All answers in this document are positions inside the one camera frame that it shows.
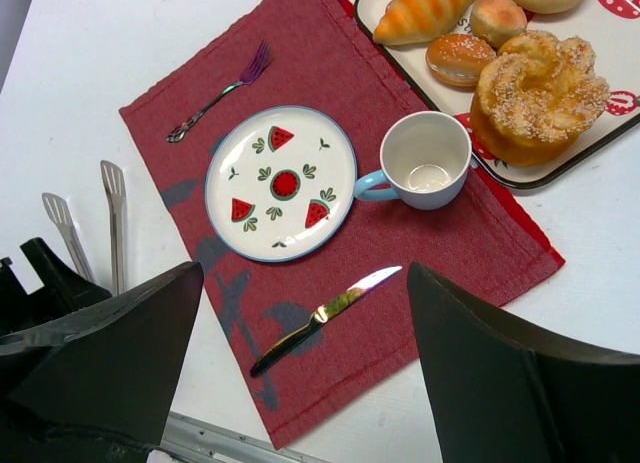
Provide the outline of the small round bun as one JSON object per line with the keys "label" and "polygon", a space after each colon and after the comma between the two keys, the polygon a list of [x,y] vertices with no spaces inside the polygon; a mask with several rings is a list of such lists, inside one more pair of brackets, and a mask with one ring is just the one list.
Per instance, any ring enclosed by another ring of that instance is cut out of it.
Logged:
{"label": "small round bun", "polygon": [[499,49],[527,29],[524,10],[513,0],[476,0],[470,14],[472,33]]}

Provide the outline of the metal serving tongs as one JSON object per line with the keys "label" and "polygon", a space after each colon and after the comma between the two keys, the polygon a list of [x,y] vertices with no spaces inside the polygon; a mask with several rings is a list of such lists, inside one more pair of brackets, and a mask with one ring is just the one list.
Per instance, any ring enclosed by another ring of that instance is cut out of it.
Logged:
{"label": "metal serving tongs", "polygon": [[[119,295],[125,292],[125,180],[121,168],[110,161],[102,160],[100,169],[109,206],[113,289],[115,294]],[[43,193],[41,197],[47,216],[58,229],[77,273],[90,282],[94,282],[93,272],[78,238],[66,200],[52,193]]]}

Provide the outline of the iridescent table knife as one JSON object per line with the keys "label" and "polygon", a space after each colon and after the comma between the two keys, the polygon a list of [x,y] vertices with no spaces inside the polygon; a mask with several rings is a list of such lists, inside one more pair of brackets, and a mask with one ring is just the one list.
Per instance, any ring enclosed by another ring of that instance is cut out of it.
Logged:
{"label": "iridescent table knife", "polygon": [[279,360],[318,332],[330,320],[347,310],[389,278],[399,273],[401,269],[402,266],[396,265],[370,273],[351,285],[341,294],[317,307],[311,313],[306,325],[285,335],[256,360],[250,369],[250,376],[256,378],[264,374]]}

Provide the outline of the red cloth placemat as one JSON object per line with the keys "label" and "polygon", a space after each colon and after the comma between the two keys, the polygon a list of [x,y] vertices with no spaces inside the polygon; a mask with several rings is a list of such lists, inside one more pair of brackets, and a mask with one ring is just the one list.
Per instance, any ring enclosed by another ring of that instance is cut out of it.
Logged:
{"label": "red cloth placemat", "polygon": [[[262,40],[268,65],[252,84],[214,105],[180,143],[167,134],[251,62]],[[339,0],[263,0],[120,114],[171,213],[238,365],[248,371],[310,313],[369,272],[421,261],[501,306],[557,272],[562,256],[511,194],[471,172],[460,195],[426,212],[399,202],[358,203],[311,255],[262,264],[232,252],[205,210],[213,151],[251,115],[304,105],[336,121],[363,171],[375,169],[387,129],[423,102],[358,29]]]}

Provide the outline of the croissant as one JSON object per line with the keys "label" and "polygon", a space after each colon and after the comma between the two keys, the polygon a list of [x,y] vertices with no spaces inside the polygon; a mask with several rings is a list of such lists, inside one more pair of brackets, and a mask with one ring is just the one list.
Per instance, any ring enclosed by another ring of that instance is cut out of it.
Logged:
{"label": "croissant", "polygon": [[429,43],[448,33],[475,0],[392,0],[373,41],[383,46]]}

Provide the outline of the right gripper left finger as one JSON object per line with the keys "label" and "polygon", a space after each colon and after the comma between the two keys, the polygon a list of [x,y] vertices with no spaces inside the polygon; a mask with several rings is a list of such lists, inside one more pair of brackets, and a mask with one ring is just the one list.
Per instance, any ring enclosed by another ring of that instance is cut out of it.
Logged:
{"label": "right gripper left finger", "polygon": [[1,338],[1,433],[156,446],[204,283],[182,263],[118,296]]}

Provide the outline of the light blue mug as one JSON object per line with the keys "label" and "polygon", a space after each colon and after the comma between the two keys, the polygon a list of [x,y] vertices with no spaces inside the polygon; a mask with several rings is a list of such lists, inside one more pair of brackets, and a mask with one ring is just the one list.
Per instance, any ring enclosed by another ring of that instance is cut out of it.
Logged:
{"label": "light blue mug", "polygon": [[363,202],[399,199],[419,210],[435,210],[460,192],[472,156],[467,129],[437,111],[407,115],[385,134],[381,169],[359,178],[354,196]]}

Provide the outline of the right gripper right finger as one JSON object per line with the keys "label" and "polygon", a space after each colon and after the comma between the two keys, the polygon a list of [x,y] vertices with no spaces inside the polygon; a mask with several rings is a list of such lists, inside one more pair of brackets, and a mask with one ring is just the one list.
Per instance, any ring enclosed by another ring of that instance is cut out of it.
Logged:
{"label": "right gripper right finger", "polygon": [[407,286],[446,462],[635,462],[639,358],[554,333],[412,263]]}

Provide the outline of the iridescent fork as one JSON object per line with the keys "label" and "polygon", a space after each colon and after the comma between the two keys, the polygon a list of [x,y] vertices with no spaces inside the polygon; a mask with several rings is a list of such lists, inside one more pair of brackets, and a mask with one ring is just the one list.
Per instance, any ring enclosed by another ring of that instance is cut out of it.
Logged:
{"label": "iridescent fork", "polygon": [[187,133],[198,123],[198,121],[227,94],[231,93],[233,90],[241,86],[246,86],[254,83],[268,65],[269,55],[269,44],[265,40],[262,40],[251,62],[240,73],[238,79],[228,87],[224,88],[216,97],[209,101],[204,107],[202,107],[189,119],[185,120],[183,123],[171,130],[166,136],[166,142],[171,144],[180,143],[187,135]]}

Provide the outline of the watermelon pattern plate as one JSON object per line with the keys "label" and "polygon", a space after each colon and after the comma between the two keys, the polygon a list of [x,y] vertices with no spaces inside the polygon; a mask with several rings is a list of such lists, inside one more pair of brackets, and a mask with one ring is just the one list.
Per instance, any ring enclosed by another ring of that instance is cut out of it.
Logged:
{"label": "watermelon pattern plate", "polygon": [[217,236],[259,262],[301,258],[326,243],[348,215],[357,161],[344,130],[303,106],[261,111],[218,145],[205,178]]}

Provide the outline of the sugared cream bun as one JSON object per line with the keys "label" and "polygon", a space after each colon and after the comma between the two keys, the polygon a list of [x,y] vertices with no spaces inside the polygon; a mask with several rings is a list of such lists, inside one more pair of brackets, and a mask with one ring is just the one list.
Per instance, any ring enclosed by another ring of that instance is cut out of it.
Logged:
{"label": "sugared cream bun", "polygon": [[432,75],[456,87],[475,87],[482,70],[497,57],[484,40],[467,34],[446,34],[428,47],[425,61]]}

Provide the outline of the strawberry pattern tray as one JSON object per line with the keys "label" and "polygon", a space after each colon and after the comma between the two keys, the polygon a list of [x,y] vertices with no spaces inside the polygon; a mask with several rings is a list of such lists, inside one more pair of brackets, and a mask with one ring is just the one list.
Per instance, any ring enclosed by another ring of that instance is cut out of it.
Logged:
{"label": "strawberry pattern tray", "polygon": [[639,0],[356,0],[355,11],[508,187],[553,181],[639,121]]}

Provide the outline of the large sesame flower bread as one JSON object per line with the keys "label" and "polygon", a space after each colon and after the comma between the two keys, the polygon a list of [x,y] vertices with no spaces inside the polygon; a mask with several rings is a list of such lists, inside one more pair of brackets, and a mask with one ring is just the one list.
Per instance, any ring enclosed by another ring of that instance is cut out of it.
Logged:
{"label": "large sesame flower bread", "polygon": [[602,115],[610,96],[589,42],[542,30],[509,39],[481,72],[473,134],[494,157],[530,167],[565,152]]}

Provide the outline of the aluminium table rail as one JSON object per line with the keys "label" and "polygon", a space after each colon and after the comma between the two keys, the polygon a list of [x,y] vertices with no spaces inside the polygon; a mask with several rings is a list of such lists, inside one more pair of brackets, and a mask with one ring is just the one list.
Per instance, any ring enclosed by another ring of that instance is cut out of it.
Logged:
{"label": "aluminium table rail", "polygon": [[322,462],[175,412],[169,413],[160,448],[182,462]]}

